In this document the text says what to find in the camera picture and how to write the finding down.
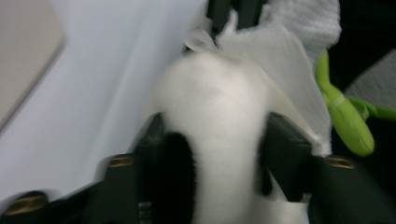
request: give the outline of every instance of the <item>green plush toy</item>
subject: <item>green plush toy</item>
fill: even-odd
[[[318,60],[316,80],[326,101],[332,118],[332,126],[344,141],[346,146],[358,156],[368,156],[373,153],[375,142],[363,117],[355,106],[335,88],[329,77],[329,54],[327,50]]]
[[[377,119],[396,121],[396,108],[371,105],[367,101],[356,97],[347,97],[347,99],[355,106],[364,119],[374,117]]]

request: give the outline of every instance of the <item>white fur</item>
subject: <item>white fur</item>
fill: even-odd
[[[160,81],[150,112],[188,138],[196,161],[192,223],[246,223],[270,99],[256,64],[214,51],[180,59]]]

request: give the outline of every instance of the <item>gray fabric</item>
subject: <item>gray fabric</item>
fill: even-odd
[[[358,77],[346,90],[346,95],[375,105],[396,107],[396,50]]]

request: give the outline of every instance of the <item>beige panel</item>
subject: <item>beige panel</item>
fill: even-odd
[[[44,73],[62,34],[48,0],[0,1],[0,128]]]

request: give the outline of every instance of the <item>white wall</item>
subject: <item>white wall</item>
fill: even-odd
[[[65,195],[125,152],[149,89],[180,55],[204,0],[52,0],[66,42],[0,134],[0,201],[26,190]]]

